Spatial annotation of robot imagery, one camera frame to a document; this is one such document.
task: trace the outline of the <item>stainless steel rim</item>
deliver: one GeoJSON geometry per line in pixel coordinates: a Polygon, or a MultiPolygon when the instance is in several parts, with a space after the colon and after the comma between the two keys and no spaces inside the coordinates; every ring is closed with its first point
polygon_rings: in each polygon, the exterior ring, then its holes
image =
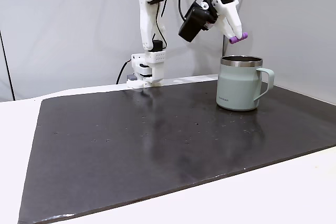
{"type": "Polygon", "coordinates": [[[220,64],[231,67],[252,68],[261,67],[263,65],[262,60],[261,58],[253,56],[231,55],[222,57],[220,64]]]}

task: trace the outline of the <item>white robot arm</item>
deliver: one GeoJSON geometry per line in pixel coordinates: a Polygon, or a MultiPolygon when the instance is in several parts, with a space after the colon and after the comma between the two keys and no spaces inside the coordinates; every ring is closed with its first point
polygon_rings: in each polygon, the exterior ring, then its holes
{"type": "MultiPolygon", "coordinates": [[[[166,1],[139,0],[140,29],[145,53],[132,55],[134,74],[128,76],[127,80],[131,88],[159,86],[159,82],[163,79],[167,42],[159,10],[163,2],[165,7],[166,1]]],[[[184,23],[179,35],[191,42],[201,29],[209,30],[215,25],[231,43],[244,39],[236,10],[237,4],[238,0],[196,0],[182,17],[184,23]]]]}

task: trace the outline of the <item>purple cylinder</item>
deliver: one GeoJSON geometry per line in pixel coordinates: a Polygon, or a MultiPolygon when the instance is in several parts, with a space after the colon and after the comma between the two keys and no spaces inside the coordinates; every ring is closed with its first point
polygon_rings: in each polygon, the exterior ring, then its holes
{"type": "Polygon", "coordinates": [[[238,38],[235,36],[235,37],[230,38],[230,39],[229,39],[229,42],[230,42],[231,44],[234,44],[234,43],[237,43],[237,42],[239,42],[239,41],[241,41],[241,40],[243,40],[243,39],[246,39],[247,37],[248,37],[248,34],[245,32],[245,33],[243,33],[243,34],[241,35],[241,39],[238,39],[238,38]]]}

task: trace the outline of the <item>white table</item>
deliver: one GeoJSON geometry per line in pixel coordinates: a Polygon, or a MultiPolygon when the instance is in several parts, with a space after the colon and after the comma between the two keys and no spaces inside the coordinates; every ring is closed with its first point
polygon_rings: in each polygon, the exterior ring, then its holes
{"type": "MultiPolygon", "coordinates": [[[[216,79],[187,77],[164,84],[216,79]]],[[[0,103],[0,223],[17,223],[41,101],[125,89],[126,84],[72,89],[0,103]]],[[[336,147],[65,223],[336,223],[335,209],[336,147]]]]}

